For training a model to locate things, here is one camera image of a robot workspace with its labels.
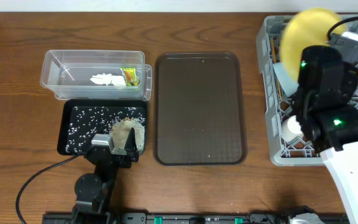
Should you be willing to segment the green snack wrapper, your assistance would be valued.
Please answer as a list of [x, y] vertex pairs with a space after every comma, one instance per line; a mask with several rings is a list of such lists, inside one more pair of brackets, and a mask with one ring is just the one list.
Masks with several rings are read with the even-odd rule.
[[121, 67], [121, 73], [127, 86], [138, 86], [140, 80], [136, 75], [135, 67]]

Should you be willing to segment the leftover rice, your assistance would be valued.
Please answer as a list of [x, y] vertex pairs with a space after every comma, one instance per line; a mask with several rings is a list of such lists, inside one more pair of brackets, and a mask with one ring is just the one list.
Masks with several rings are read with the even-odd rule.
[[120, 120], [120, 122], [115, 123], [110, 132], [114, 144], [114, 149], [111, 150], [113, 154], [124, 155], [126, 153], [124, 146], [132, 128], [134, 128], [135, 131], [135, 143], [139, 154], [143, 153], [145, 145], [145, 126], [142, 125], [139, 118], [124, 118]]

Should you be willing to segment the yellow plate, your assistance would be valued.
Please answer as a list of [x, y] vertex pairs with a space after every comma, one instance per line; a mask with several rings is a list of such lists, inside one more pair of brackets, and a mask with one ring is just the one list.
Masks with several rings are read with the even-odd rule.
[[323, 8], [308, 9], [290, 19], [280, 39], [279, 57], [292, 80], [298, 80], [303, 49], [327, 45], [328, 30], [340, 21], [339, 14]]

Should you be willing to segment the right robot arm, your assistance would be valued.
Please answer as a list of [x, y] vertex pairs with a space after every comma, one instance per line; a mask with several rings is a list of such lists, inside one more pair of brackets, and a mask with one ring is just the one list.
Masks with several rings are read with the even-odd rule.
[[358, 69], [338, 50], [313, 45], [301, 54], [298, 89], [291, 103], [341, 196], [350, 223], [358, 223], [358, 110], [349, 101]]

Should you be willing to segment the wooden chopstick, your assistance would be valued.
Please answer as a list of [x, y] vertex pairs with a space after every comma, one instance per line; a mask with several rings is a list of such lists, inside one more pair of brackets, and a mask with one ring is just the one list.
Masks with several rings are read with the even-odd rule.
[[[272, 51], [273, 64], [276, 64], [277, 58], [276, 58], [275, 45], [274, 45], [274, 38], [273, 37], [270, 37], [270, 46], [271, 46], [271, 51]], [[278, 95], [279, 95], [279, 100], [282, 100], [282, 91], [281, 91], [281, 86], [280, 86], [279, 79], [277, 78], [277, 75], [276, 75], [276, 84], [277, 84], [277, 91], [278, 91]]]

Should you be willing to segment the white cup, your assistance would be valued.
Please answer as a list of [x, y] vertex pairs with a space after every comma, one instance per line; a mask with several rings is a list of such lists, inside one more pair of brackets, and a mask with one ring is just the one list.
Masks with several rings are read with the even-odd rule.
[[296, 116], [293, 115], [286, 119], [282, 123], [282, 138], [286, 142], [290, 142], [296, 138], [302, 138], [304, 136], [301, 130], [301, 125], [296, 120]]

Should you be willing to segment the blue bowl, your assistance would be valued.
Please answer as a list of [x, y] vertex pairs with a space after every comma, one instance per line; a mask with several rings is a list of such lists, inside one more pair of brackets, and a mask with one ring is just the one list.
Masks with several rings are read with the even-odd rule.
[[285, 71], [283, 63], [274, 63], [273, 69], [284, 94], [286, 94], [287, 97], [292, 96], [298, 89], [298, 83]]

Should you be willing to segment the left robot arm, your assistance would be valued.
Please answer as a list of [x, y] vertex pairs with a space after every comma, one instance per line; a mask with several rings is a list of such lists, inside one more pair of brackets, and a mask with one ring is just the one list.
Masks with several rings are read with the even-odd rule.
[[125, 143], [125, 154], [113, 154], [113, 138], [109, 134], [96, 133], [83, 145], [82, 155], [95, 166], [94, 172], [78, 178], [75, 183], [76, 201], [73, 207], [72, 224], [118, 223], [109, 209], [118, 169], [130, 168], [139, 160], [135, 141], [135, 129], [131, 128]]

